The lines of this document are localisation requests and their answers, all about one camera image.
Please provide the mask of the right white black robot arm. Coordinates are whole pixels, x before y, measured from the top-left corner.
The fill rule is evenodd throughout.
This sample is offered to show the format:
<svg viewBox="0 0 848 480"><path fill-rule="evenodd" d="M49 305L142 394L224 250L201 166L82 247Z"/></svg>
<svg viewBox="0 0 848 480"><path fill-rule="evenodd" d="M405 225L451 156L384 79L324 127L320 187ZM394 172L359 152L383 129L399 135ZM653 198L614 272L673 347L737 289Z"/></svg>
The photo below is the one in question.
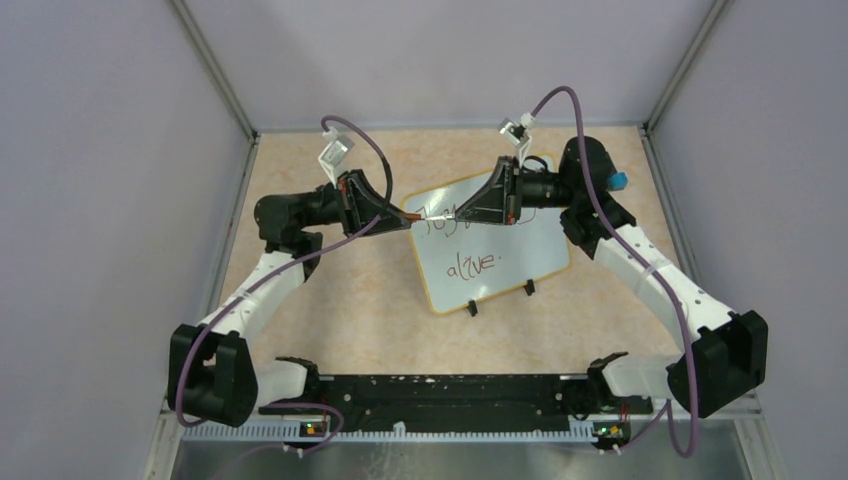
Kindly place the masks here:
<svg viewBox="0 0 848 480"><path fill-rule="evenodd" d="M613 193L625 186L605 146L570 139L556 171L502 156L484 185L457 208L459 222L513 226L524 208L555 208L567 240L621 279L665 325L679 357L610 354L590 364L589 404L612 412L626 397L674 400L707 418L763 384L768 325L710 296L669 260Z"/></svg>

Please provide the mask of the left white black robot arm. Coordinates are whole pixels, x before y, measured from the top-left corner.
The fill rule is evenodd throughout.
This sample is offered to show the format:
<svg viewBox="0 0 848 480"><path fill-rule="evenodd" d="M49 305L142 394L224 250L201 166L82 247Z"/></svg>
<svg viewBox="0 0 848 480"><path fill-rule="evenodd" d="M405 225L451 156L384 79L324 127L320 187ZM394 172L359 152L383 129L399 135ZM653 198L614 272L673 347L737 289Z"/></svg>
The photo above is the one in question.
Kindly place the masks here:
<svg viewBox="0 0 848 480"><path fill-rule="evenodd" d="M181 424L231 427L283 400L297 413L319 404L313 364L283 357L257 368L250 345L323 255L369 235L407 230L416 216L387 202L360 169L308 192L266 195L253 210L265 243L257 265L214 312L171 335L168 407Z"/></svg>

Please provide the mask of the yellow-framed whiteboard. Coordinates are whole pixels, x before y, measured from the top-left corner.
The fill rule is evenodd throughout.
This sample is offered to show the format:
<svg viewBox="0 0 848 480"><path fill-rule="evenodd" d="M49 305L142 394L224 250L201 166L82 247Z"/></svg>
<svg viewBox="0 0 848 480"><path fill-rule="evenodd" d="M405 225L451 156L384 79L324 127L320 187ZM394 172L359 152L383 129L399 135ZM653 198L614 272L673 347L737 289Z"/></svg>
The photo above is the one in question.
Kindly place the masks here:
<svg viewBox="0 0 848 480"><path fill-rule="evenodd" d="M481 171L414 192L401 208L422 217L453 213L489 176ZM430 309L447 314L477 307L567 269L570 244L559 215L556 209L525 208L514 226L414 223L410 235Z"/></svg>

